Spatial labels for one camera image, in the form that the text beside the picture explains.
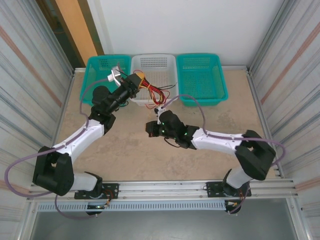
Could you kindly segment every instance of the gray floor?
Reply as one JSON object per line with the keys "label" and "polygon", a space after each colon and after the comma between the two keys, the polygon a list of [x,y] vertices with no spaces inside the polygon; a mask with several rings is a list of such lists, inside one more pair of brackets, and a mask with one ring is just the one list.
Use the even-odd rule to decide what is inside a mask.
{"label": "gray floor", "polygon": [[94,219],[69,220],[57,212],[41,212],[31,239],[296,240],[297,237],[285,199],[248,199],[238,216],[213,210],[131,211],[103,212]]}

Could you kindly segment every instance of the basket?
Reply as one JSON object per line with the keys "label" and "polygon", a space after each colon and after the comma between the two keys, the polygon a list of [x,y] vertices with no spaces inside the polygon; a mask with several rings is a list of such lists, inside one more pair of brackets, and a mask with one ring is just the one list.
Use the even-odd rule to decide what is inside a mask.
{"label": "basket", "polygon": [[[90,84],[98,80],[106,79],[108,75],[111,74],[111,69],[118,64],[125,74],[128,75],[130,73],[131,57],[128,55],[102,55],[90,57],[85,69],[83,84],[80,93],[80,100],[86,88]],[[106,86],[111,93],[118,87],[114,81],[109,82],[107,80],[101,83],[97,83],[86,92],[83,103],[93,106],[93,91],[98,86]]]}
{"label": "basket", "polygon": [[[228,99],[227,85],[220,59],[215,54],[197,53],[177,56],[179,94],[188,94],[201,106],[215,106]],[[180,97],[185,106],[197,104],[190,98]]]}
{"label": "basket", "polygon": [[[141,70],[148,82],[158,88],[175,85],[169,89],[167,101],[178,95],[178,76],[176,58],[170,54],[143,54],[136,55],[131,61],[131,74],[134,70]],[[139,106],[153,104],[149,91],[145,88],[137,93],[136,98],[130,99]]]}

